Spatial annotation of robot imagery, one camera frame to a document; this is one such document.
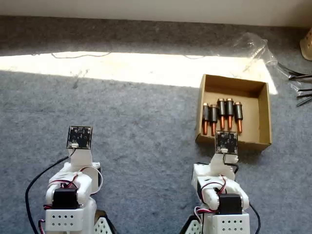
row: white wire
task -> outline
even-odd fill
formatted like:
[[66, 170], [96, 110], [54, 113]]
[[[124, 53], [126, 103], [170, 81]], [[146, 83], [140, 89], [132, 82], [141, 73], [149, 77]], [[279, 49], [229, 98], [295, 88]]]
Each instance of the white wire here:
[[201, 218], [199, 217], [198, 213], [197, 213], [197, 208], [201, 208], [200, 206], [195, 206], [194, 208], [194, 214], [196, 215], [197, 219], [199, 220], [200, 224], [203, 224], [203, 222], [201, 221]]
[[102, 176], [101, 172], [99, 172], [99, 170], [98, 170], [96, 167], [94, 167], [94, 166], [85, 166], [85, 167], [80, 168], [79, 171], [82, 172], [82, 171], [83, 171], [84, 169], [86, 169], [86, 168], [93, 168], [94, 170], [97, 171], [97, 173], [98, 173], [99, 176], [101, 177], [101, 183], [100, 183], [98, 189], [97, 189], [94, 193], [91, 193], [91, 195], [93, 195], [93, 194], [96, 194], [98, 191], [100, 191], [100, 189], [102, 188], [103, 180], [104, 180], [104, 179], [103, 179], [103, 176]]

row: circuit board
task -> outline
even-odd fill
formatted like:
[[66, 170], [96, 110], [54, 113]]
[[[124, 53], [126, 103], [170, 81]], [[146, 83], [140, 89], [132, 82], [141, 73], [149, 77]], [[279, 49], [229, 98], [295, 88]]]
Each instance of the circuit board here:
[[217, 131], [215, 135], [215, 153], [226, 153], [229, 155], [237, 155], [237, 133]]
[[69, 126], [67, 149], [77, 143], [77, 149], [91, 149], [92, 127], [90, 126]]

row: black cylinder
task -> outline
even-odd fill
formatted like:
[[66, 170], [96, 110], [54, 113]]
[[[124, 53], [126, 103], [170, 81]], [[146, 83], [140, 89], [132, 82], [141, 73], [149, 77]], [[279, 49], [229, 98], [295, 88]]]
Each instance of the black cylinder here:
[[203, 120], [209, 121], [209, 106], [203, 105]]
[[233, 116], [234, 115], [233, 103], [234, 102], [233, 102], [232, 98], [226, 99], [226, 115], [227, 116]]
[[219, 115], [224, 116], [225, 115], [225, 102], [223, 98], [218, 99], [218, 107], [219, 107]]
[[243, 119], [243, 110], [242, 110], [242, 104], [240, 102], [236, 102], [234, 104], [234, 113], [235, 113], [235, 119]]
[[217, 123], [218, 122], [218, 108], [216, 105], [210, 106], [210, 122]]

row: brown cardboard box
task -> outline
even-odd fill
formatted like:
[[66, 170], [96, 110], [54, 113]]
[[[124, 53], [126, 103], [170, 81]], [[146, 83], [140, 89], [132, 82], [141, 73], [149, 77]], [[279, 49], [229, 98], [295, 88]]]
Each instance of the brown cardboard box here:
[[[200, 84], [197, 108], [196, 142], [214, 143], [211, 127], [208, 134], [202, 134], [203, 103], [216, 104], [218, 98], [233, 98], [240, 101], [243, 109], [243, 132], [238, 135], [239, 149], [264, 150], [272, 143], [269, 87], [265, 82], [237, 78], [204, 75]], [[233, 132], [237, 125], [233, 120]]]

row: beige object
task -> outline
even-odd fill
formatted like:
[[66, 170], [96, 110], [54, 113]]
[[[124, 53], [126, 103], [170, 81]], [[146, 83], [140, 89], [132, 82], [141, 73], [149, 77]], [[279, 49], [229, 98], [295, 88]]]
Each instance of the beige object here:
[[300, 41], [300, 47], [302, 56], [307, 60], [312, 60], [312, 28]]

